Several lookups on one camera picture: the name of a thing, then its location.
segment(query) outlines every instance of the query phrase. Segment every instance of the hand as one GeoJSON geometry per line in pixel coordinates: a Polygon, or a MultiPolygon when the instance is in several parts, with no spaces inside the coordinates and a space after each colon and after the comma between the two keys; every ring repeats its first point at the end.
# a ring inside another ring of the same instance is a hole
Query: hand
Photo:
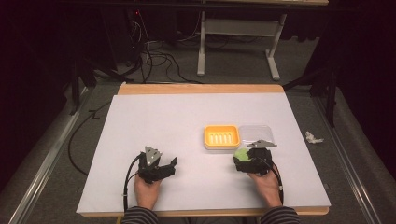
{"type": "Polygon", "coordinates": [[[160,194],[161,180],[148,184],[139,174],[134,176],[134,196],[137,206],[152,210],[160,194]]]}
{"type": "Polygon", "coordinates": [[[263,176],[256,174],[248,175],[256,183],[257,191],[267,202],[269,207],[277,207],[282,205],[279,197],[279,184],[277,183],[277,179],[273,171],[269,171],[268,174],[263,176]]]}

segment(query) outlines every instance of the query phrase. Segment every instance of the plastic container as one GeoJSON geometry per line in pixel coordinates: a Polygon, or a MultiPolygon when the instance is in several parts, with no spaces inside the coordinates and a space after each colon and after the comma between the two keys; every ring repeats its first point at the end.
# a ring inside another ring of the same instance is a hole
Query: plastic container
{"type": "Polygon", "coordinates": [[[208,125],[204,137],[206,149],[237,149],[241,143],[235,125],[208,125]]]}
{"type": "Polygon", "coordinates": [[[258,140],[264,140],[276,145],[271,128],[266,125],[244,125],[239,127],[239,134],[242,141],[241,147],[258,140]]]}

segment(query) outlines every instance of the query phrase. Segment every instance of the metal rail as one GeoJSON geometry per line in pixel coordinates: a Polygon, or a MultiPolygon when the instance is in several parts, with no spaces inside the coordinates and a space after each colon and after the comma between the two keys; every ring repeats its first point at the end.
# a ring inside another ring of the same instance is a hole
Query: metal rail
{"type": "Polygon", "coordinates": [[[348,180],[349,185],[352,188],[353,193],[355,194],[356,200],[358,201],[359,206],[361,207],[361,211],[363,212],[364,217],[367,220],[367,223],[372,223],[372,224],[381,223],[381,220],[379,219],[379,216],[376,213],[375,208],[370,200],[370,196],[367,193],[367,190],[364,187],[364,185],[361,183],[361,179],[356,173],[355,168],[353,167],[353,164],[350,161],[340,138],[338,137],[337,131],[335,130],[335,128],[333,128],[330,125],[330,123],[326,119],[326,115],[325,115],[326,109],[323,103],[320,101],[318,97],[313,97],[313,101],[315,106],[319,109],[320,111],[319,114],[323,119],[323,122],[326,124],[326,127],[330,132],[330,136],[332,137],[332,140],[335,143],[338,159],[341,162],[341,166],[344,170],[344,173],[346,174],[346,179],[348,180]]]}
{"type": "Polygon", "coordinates": [[[20,204],[18,205],[17,209],[15,210],[14,214],[12,215],[11,220],[8,224],[20,224],[26,223],[30,214],[32,213],[35,203],[37,202],[38,198],[40,197],[41,192],[43,191],[44,187],[46,186],[48,180],[50,179],[50,175],[55,168],[56,162],[59,160],[62,151],[63,151],[63,144],[66,140],[67,136],[72,131],[74,124],[76,123],[78,116],[80,114],[80,109],[82,106],[87,102],[89,98],[89,94],[87,88],[81,93],[82,97],[82,104],[81,107],[76,111],[73,116],[70,116],[69,121],[67,122],[64,131],[59,136],[58,140],[53,144],[49,153],[47,154],[46,159],[44,159],[43,163],[41,164],[40,168],[38,169],[35,178],[33,179],[29,189],[26,191],[25,195],[23,196],[20,204]]]}

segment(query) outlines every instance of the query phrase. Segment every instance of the desk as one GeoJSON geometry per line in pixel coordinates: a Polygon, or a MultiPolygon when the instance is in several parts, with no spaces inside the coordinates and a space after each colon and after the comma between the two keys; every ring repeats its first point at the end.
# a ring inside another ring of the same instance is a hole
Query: desk
{"type": "MultiPolygon", "coordinates": [[[[246,4],[282,4],[282,5],[307,5],[326,6],[328,0],[211,0],[210,2],[239,2],[246,4]]],[[[206,13],[201,13],[201,41],[198,54],[197,75],[202,77],[205,74],[205,35],[251,35],[269,36],[273,38],[270,49],[265,50],[265,57],[271,71],[273,80],[280,80],[277,71],[274,54],[283,26],[285,25],[287,14],[281,14],[278,21],[240,21],[225,19],[207,19],[206,13]]]]}
{"type": "MultiPolygon", "coordinates": [[[[163,153],[160,165],[177,157],[176,174],[162,183],[154,208],[158,216],[260,216],[265,204],[254,183],[235,170],[233,153],[204,148],[204,127],[222,122],[269,125],[278,144],[272,153],[284,183],[284,204],[301,215],[327,214],[329,199],[282,87],[193,84],[120,87],[77,212],[122,216],[128,167],[144,146],[151,146],[163,153]]],[[[135,205],[133,184],[130,206],[135,205]]]]}

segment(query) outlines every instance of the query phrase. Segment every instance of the white metal frame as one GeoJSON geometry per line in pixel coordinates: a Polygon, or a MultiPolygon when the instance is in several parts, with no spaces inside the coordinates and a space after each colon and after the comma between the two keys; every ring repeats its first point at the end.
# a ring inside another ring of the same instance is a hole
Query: white metal frame
{"type": "Polygon", "coordinates": [[[201,12],[201,43],[198,54],[198,77],[205,75],[205,35],[252,35],[252,36],[272,36],[271,49],[265,51],[265,57],[270,67],[273,80],[280,80],[276,68],[274,54],[283,26],[285,25],[286,14],[282,14],[279,21],[239,21],[239,20],[219,20],[207,19],[206,13],[201,12]]]}

